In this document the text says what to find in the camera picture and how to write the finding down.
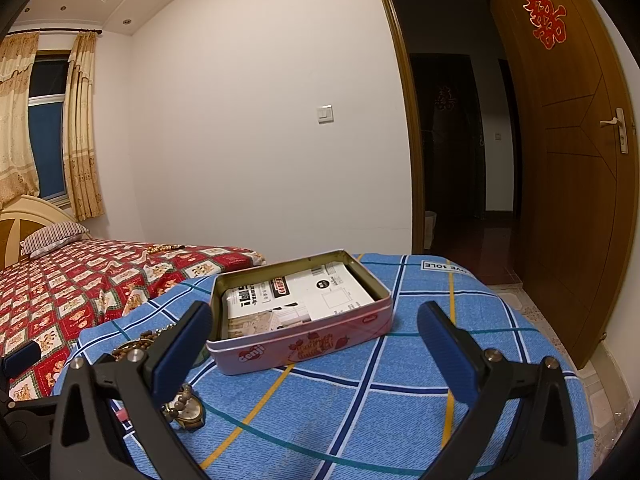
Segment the brown wooden door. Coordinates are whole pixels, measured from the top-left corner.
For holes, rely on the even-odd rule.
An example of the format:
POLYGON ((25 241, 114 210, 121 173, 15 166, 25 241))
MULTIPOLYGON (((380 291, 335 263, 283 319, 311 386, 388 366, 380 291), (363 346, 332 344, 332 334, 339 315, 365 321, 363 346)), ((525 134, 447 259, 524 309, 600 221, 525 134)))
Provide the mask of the brown wooden door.
POLYGON ((583 366, 622 287, 638 212, 638 145, 620 60, 592 0, 566 7, 567 38, 547 50, 526 0, 490 0, 521 125, 522 206, 515 267, 524 289, 583 366), (623 107, 629 153, 612 119, 623 107))

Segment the beige patterned curtain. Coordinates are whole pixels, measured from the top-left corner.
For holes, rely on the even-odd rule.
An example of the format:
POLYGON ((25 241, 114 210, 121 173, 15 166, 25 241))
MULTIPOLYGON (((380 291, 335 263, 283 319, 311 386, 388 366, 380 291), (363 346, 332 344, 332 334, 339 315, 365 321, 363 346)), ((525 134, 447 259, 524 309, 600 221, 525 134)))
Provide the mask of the beige patterned curtain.
POLYGON ((62 151, 66 192, 78 221, 104 214, 93 135, 93 83, 96 32, 75 39, 63 102, 62 151))
POLYGON ((1 44, 1 207, 22 195, 37 196, 39 179, 28 128, 30 77, 38 32, 23 32, 1 44))

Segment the beige patterned left curtain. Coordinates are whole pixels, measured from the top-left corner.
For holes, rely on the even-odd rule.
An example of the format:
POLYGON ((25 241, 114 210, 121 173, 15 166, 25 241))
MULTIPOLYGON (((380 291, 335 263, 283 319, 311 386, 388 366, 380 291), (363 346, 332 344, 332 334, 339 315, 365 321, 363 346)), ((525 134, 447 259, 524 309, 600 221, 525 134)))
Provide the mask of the beige patterned left curtain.
POLYGON ((39 179, 28 128, 30 77, 38 32, 23 32, 1 44, 1 207, 22 195, 37 196, 39 179))

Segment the pink metal tin box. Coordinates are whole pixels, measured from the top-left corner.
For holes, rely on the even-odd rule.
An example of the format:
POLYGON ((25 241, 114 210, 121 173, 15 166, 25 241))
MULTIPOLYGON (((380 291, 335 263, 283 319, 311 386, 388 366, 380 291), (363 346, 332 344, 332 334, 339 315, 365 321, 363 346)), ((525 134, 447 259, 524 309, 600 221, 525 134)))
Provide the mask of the pink metal tin box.
POLYGON ((213 284, 210 306, 214 315, 214 328, 206 341, 206 348, 218 370, 228 376, 327 356, 386 334, 393 321, 392 293, 357 259, 341 249, 220 274, 213 284), (330 262, 344 263, 373 301, 355 310, 299 326, 238 338, 227 336, 227 311, 222 302, 227 290, 309 270, 330 262))

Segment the striped pillow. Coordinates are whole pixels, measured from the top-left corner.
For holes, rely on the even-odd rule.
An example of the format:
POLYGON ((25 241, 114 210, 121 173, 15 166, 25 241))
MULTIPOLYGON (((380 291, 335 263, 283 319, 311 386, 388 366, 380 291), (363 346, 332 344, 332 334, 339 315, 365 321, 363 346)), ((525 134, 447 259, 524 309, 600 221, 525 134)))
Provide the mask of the striped pillow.
POLYGON ((67 240, 71 237, 81 238, 88 233, 89 230, 77 222, 52 223, 29 234, 21 241, 21 255, 31 256, 37 250, 49 247, 61 240, 67 240))

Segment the gold beads on bed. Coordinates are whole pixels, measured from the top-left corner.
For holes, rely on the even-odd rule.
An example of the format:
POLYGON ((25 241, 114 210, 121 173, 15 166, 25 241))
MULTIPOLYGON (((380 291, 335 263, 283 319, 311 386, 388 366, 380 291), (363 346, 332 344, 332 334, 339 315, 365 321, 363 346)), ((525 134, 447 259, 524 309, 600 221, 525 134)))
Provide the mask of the gold beads on bed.
POLYGON ((173 252, 174 250, 183 249, 183 244, 155 244, 145 248, 147 255, 158 254, 159 252, 173 252))

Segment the beige patterned right curtain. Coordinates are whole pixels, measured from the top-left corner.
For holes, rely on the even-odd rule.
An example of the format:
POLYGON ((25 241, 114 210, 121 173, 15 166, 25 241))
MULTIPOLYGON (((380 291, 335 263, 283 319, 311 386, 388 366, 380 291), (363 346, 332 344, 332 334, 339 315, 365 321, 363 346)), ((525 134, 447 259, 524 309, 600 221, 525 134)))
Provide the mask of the beige patterned right curtain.
POLYGON ((66 192, 78 221, 104 214, 93 135, 93 83, 96 32, 75 39, 63 102, 62 151, 66 192))

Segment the white paper booklet in tin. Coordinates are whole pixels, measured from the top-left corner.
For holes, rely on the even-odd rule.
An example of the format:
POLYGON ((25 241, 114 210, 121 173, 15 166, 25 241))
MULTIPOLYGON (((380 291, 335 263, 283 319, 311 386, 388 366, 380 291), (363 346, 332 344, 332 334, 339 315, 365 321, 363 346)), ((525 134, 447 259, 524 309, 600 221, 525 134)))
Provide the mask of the white paper booklet in tin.
POLYGON ((299 326, 370 304, 373 298, 344 263, 330 262, 227 290, 227 336, 238 338, 299 326))

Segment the red double happiness decoration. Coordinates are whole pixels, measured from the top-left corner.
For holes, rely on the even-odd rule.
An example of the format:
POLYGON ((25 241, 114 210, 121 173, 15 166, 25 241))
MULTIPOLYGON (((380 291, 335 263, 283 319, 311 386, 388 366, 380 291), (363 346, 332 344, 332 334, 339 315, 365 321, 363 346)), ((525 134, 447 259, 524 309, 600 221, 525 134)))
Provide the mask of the red double happiness decoration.
POLYGON ((547 50, 552 50, 556 44, 562 44, 566 40, 565 6, 556 6, 552 0, 526 0, 523 9, 534 26, 533 36, 547 50))

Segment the black curtain rod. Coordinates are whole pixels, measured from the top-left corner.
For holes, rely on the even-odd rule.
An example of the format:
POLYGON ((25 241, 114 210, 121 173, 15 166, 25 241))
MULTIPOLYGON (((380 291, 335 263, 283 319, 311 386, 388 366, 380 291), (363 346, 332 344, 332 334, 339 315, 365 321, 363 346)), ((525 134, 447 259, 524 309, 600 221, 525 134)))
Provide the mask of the black curtain rod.
POLYGON ((28 28, 21 30, 10 30, 6 33, 6 36, 15 36, 21 34, 84 34, 85 32, 90 32, 90 34, 96 34, 101 36, 103 34, 102 29, 95 28, 78 28, 78 27, 39 27, 39 28, 28 28))

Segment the window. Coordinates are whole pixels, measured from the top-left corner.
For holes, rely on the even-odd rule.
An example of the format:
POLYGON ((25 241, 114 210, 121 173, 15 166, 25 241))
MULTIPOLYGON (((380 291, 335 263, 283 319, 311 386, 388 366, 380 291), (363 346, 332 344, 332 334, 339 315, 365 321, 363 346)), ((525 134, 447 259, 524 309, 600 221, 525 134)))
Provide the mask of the window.
POLYGON ((63 168, 63 105, 68 51, 36 55, 28 94, 29 139, 39 178, 39 196, 65 208, 68 196, 63 168))

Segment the white wall light switch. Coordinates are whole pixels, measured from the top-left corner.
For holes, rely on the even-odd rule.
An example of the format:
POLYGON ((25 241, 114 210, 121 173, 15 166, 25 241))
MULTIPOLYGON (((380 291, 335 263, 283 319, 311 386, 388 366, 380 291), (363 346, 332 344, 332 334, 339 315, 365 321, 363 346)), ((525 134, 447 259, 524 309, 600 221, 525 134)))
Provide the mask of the white wall light switch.
POLYGON ((329 124, 334 122, 332 105, 322 105, 317 108, 317 119, 319 124, 329 124))

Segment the blue plaid cloth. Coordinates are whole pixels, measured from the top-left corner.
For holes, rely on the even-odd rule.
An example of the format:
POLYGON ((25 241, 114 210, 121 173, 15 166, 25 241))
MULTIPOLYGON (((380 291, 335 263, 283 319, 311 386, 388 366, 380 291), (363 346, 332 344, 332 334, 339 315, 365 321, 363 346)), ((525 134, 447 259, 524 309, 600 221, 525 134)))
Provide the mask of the blue plaid cloth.
POLYGON ((292 367, 238 376, 206 359, 186 378, 205 424, 180 439, 214 479, 414 479, 465 406, 450 396, 416 328, 437 302, 484 348, 538 363, 555 348, 460 266, 438 257, 367 254, 363 265, 390 291, 390 332, 292 367))

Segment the brass pocket watch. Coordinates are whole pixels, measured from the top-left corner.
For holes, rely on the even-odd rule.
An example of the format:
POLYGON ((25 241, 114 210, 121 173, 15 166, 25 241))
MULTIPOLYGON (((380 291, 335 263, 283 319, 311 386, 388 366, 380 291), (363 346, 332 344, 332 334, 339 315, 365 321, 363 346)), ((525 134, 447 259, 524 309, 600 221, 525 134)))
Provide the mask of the brass pocket watch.
POLYGON ((183 384, 175 397, 162 406, 168 422, 175 422, 186 431, 196 431, 205 425, 205 408, 189 384, 183 384))

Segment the red bear patterned bedspread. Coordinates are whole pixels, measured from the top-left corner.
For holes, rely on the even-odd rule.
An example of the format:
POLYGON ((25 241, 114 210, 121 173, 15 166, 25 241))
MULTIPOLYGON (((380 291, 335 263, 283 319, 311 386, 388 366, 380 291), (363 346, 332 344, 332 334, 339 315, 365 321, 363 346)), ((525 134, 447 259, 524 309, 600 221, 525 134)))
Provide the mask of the red bear patterned bedspread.
POLYGON ((241 247, 184 245, 147 255, 151 245, 86 238, 1 271, 2 356, 32 340, 41 349, 41 359, 10 381, 13 399, 51 394, 85 328, 121 318, 185 280, 265 262, 241 247))

